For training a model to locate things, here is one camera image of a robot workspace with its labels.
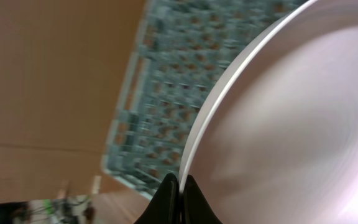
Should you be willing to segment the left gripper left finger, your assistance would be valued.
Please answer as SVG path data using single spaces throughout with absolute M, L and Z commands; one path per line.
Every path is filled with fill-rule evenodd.
M 167 174 L 149 205 L 134 224 L 179 223 L 178 199 L 178 180 L 174 174 Z

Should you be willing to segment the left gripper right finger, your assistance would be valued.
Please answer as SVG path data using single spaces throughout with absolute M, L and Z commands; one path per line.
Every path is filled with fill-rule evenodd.
M 214 214 L 192 175 L 186 179 L 181 195 L 182 224 L 222 224 Z

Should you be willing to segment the large white plate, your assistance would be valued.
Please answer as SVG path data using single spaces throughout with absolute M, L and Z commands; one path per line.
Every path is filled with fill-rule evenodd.
M 228 66 L 180 165 L 223 223 L 358 223 L 358 0 L 307 1 Z

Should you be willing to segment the grey dishwasher rack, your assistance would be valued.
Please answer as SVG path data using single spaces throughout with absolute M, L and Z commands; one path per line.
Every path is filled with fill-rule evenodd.
M 229 64 L 299 0 L 148 1 L 103 169 L 146 198 L 178 174 L 202 104 Z

